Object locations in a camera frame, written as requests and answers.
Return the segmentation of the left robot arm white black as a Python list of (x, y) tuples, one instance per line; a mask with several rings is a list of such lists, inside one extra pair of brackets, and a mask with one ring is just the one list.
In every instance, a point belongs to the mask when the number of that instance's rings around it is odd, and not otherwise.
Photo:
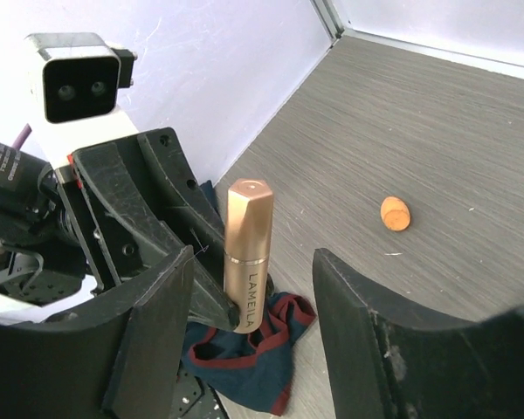
[(190, 246), (190, 320), (238, 325), (223, 287), (224, 225), (173, 129), (83, 148), (67, 170), (62, 183), (47, 161), (0, 143), (0, 293), (45, 306), (86, 276), (103, 293)]

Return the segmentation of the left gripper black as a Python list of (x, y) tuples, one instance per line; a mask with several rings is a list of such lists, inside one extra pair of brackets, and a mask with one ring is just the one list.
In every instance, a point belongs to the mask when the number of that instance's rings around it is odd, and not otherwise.
[(196, 253), (190, 320), (225, 331), (238, 325), (224, 293), (224, 224), (174, 129), (82, 148), (72, 167), (90, 212), (90, 260), (50, 168), (18, 180), (0, 171), (1, 295), (46, 306), (76, 294), (92, 274), (113, 288), (174, 260), (187, 244)]

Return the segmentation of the small orange wooden object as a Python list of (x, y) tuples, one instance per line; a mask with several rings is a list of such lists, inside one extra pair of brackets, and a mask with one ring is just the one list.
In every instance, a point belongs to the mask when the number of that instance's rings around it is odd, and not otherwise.
[(392, 231), (403, 231), (410, 226), (409, 207), (396, 196), (386, 197), (380, 208), (380, 216), (386, 228)]

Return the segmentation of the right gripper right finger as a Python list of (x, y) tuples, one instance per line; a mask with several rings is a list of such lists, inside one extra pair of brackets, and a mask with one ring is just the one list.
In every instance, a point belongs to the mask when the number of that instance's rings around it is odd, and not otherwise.
[(337, 417), (524, 418), (524, 306), (453, 317), (326, 249), (313, 283)]

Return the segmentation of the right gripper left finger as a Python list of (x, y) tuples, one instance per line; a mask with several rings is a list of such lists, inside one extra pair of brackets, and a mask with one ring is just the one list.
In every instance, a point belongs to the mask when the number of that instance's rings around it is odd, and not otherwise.
[(190, 307), (185, 247), (42, 323), (0, 325), (0, 418), (166, 418)]

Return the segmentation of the rose gold lipstick tube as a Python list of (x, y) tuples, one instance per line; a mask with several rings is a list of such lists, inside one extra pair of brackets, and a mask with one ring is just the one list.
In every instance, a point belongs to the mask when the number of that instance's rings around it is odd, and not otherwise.
[(239, 310), (236, 333), (257, 330), (265, 309), (274, 194), (262, 180), (238, 179), (228, 189), (224, 226), (224, 292)]

